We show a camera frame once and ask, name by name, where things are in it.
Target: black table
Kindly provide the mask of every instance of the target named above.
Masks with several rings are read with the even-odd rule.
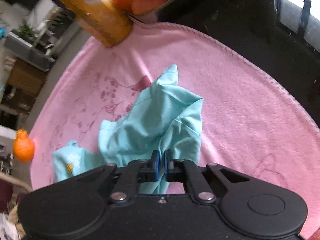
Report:
[[[168,21],[206,33],[247,58],[276,79],[320,126],[320,85],[314,83],[320,76],[320,47],[310,45],[305,35],[312,25],[317,39],[320,21],[308,14],[308,1],[305,7],[287,0],[209,0]],[[288,26],[291,20],[298,21],[298,30]]]

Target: bottle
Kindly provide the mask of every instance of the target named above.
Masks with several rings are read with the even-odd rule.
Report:
[[[59,0],[79,18],[79,24],[106,47],[124,40],[132,21],[113,6],[112,0]]]

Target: white wall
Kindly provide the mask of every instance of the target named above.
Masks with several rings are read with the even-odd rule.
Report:
[[[16,138],[16,132],[17,131],[15,130],[0,125],[0,137],[5,137],[14,140]]]
[[[43,21],[47,13],[53,8],[54,5],[54,2],[51,0],[39,0],[39,2],[28,15],[28,24],[37,29],[39,24]]]
[[[1,0],[0,13],[0,18],[9,24],[9,26],[6,28],[7,32],[18,28],[22,22],[22,19],[25,17],[23,13],[17,10],[15,7]]]

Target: pink towel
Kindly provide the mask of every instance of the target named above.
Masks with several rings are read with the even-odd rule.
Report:
[[[33,188],[54,182],[51,154],[69,140],[97,152],[101,121],[129,112],[138,93],[171,64],[178,65],[179,85],[204,98],[199,164],[217,162],[301,195],[309,211],[302,236],[309,238],[320,226],[318,127],[261,69],[181,25],[135,24],[128,38],[109,49],[87,41],[31,132]]]

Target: teal fabric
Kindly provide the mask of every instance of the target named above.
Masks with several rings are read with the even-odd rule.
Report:
[[[106,163],[100,154],[94,154],[85,148],[78,147],[75,141],[70,141],[65,147],[56,150],[52,154],[52,162],[57,182]]]
[[[77,162],[80,167],[75,170],[74,165],[72,175],[109,162],[124,167],[132,160],[149,159],[156,149],[160,151],[161,160],[163,152],[169,149],[174,159],[197,163],[201,145],[202,103],[203,98],[178,86],[177,66],[171,65],[151,87],[139,94],[129,114],[116,122],[102,121],[98,140],[100,154],[95,156],[83,148],[77,148],[79,152],[75,149],[71,151],[67,148],[71,146],[53,154],[57,180],[71,176],[62,166],[68,164],[70,156],[74,158],[74,155],[79,156]],[[140,192],[166,192],[169,184],[165,180],[163,161],[160,167],[159,181],[143,183]]]

